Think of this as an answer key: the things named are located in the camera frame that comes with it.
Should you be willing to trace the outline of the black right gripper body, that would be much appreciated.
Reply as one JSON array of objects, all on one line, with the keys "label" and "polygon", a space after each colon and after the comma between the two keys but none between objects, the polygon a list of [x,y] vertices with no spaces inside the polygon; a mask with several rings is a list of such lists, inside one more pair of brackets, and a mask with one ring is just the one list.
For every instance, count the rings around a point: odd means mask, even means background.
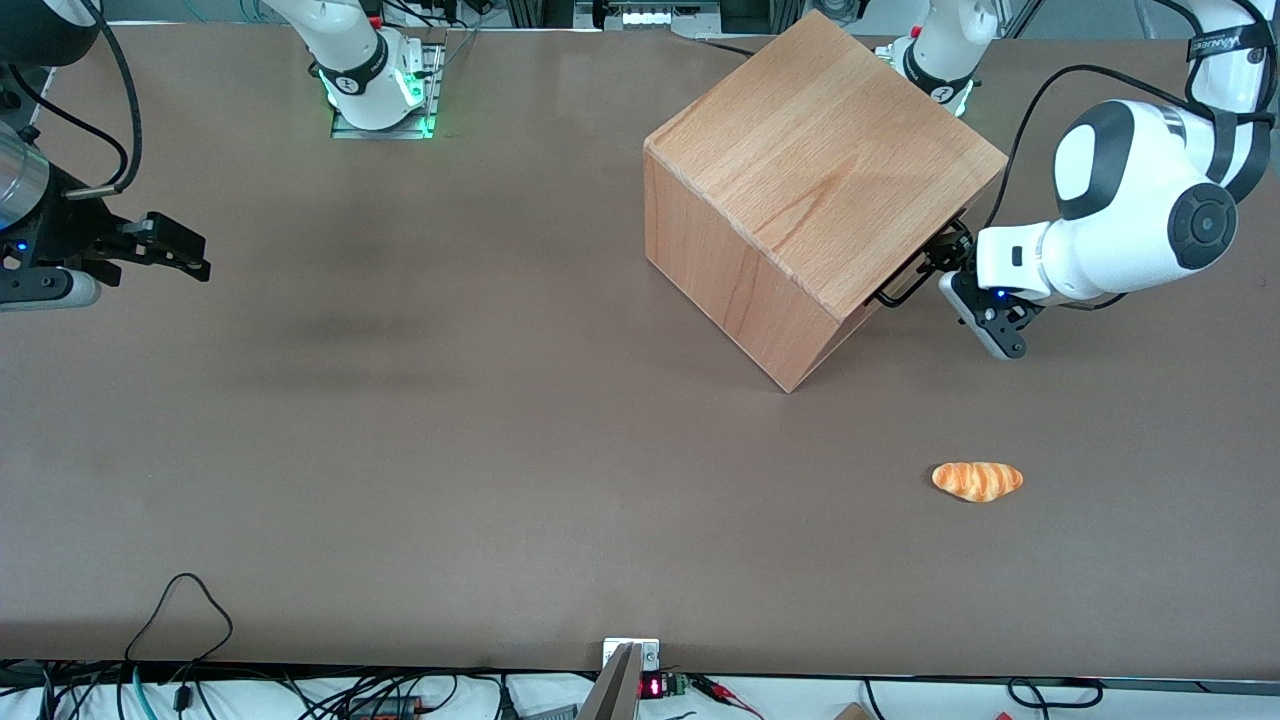
[{"label": "black right gripper body", "polygon": [[49,188],[38,210],[38,265],[60,266],[86,273],[86,258],[111,258],[122,236],[123,219],[108,209],[102,199],[69,200],[67,191],[87,186],[65,170],[51,167]]}]

